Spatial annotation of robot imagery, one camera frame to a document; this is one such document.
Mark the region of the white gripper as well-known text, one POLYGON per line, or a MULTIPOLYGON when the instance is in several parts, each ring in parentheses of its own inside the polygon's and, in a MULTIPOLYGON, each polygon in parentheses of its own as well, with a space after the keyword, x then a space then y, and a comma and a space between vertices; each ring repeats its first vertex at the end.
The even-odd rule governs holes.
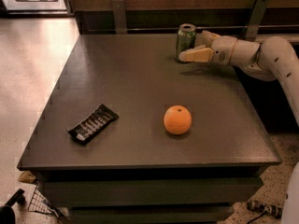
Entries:
POLYGON ((195 47, 182 51, 182 62, 207 63, 243 67, 256 62, 260 44, 204 30, 196 36, 195 47))

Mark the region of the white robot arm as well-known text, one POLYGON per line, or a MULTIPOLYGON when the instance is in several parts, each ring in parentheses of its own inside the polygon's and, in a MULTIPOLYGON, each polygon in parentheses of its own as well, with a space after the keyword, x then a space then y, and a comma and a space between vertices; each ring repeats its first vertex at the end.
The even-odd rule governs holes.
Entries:
POLYGON ((203 31, 200 45, 180 51, 178 59, 235 66, 250 77, 277 80, 299 124, 299 59, 287 39, 271 36, 258 43, 203 31))

